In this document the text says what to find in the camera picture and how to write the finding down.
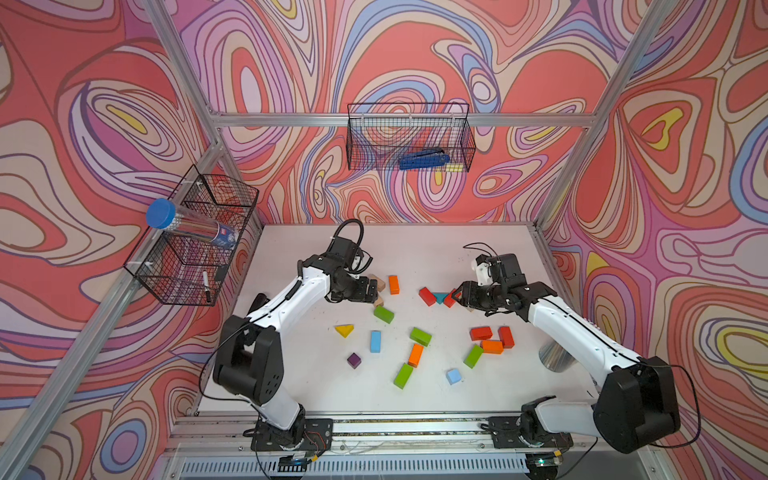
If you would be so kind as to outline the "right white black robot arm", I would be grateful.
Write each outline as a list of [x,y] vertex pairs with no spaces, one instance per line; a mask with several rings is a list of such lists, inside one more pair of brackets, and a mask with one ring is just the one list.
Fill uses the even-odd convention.
[[576,433],[603,439],[629,454],[680,428],[674,374],[658,357],[644,358],[612,340],[579,316],[542,282],[481,286],[465,281],[454,295],[463,306],[486,315],[514,313],[547,334],[592,378],[594,400],[540,397],[524,404],[519,438],[537,446],[549,435]]

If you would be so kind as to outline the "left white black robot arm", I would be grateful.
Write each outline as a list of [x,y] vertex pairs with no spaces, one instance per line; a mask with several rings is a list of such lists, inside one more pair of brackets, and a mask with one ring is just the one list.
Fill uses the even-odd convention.
[[275,298],[244,317],[225,321],[213,358],[212,379],[237,400],[248,402],[279,431],[303,427],[303,406],[282,387],[282,335],[318,302],[374,304],[378,281],[365,275],[372,257],[356,239],[336,232],[327,249],[299,260],[295,278]]

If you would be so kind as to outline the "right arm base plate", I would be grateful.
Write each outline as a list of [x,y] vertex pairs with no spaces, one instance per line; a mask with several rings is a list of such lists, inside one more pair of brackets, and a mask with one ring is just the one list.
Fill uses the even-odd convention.
[[547,432],[528,414],[492,416],[480,428],[490,434],[497,449],[568,450],[573,446],[570,434]]

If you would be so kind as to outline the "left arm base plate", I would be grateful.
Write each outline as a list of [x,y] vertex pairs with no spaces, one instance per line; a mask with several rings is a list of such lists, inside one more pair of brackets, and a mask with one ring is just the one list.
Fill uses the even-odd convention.
[[243,436],[250,440],[254,452],[302,451],[320,454],[332,446],[333,429],[331,418],[298,419],[288,430],[258,420],[253,428],[243,432]]

